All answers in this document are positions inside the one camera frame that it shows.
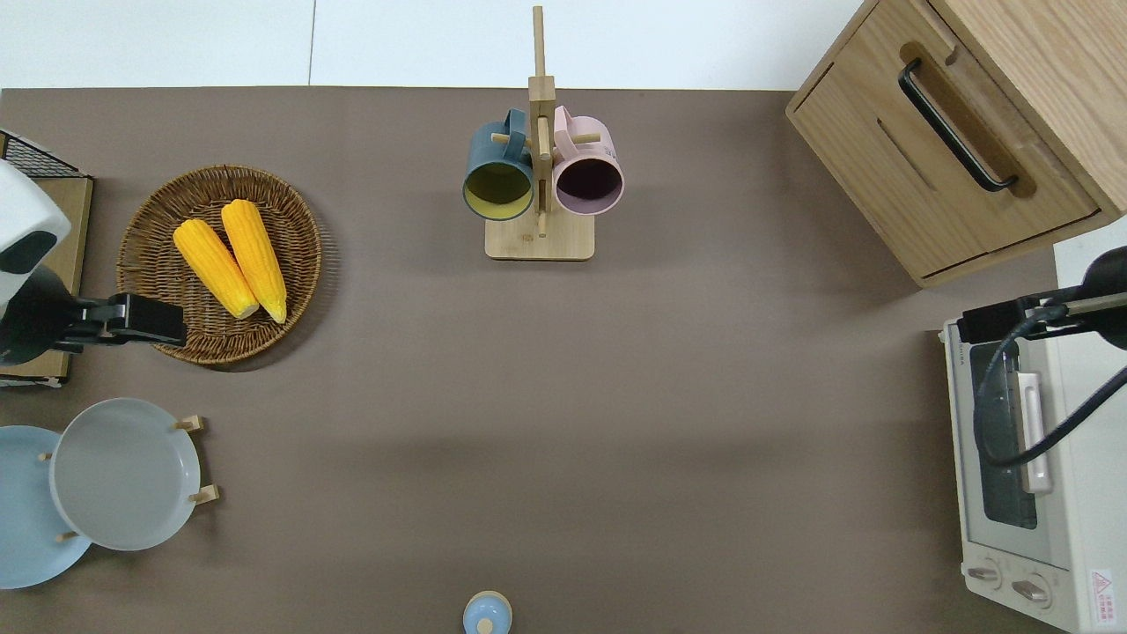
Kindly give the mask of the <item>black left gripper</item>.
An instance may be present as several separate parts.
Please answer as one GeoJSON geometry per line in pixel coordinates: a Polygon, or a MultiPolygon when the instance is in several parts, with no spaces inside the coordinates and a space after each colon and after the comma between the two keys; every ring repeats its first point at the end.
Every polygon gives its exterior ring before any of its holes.
{"type": "Polygon", "coordinates": [[[39,268],[5,305],[1,365],[28,364],[48,350],[76,356],[88,346],[128,343],[128,334],[108,329],[117,305],[66,291],[52,269],[39,268]]]}

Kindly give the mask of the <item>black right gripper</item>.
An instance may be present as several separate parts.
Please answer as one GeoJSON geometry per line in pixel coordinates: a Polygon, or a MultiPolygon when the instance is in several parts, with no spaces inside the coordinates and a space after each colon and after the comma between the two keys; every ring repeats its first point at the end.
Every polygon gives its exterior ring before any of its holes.
{"type": "Polygon", "coordinates": [[[1126,349],[1126,248],[1095,257],[1081,284],[1055,291],[1046,307],[1053,336],[1095,333],[1126,349]]]}

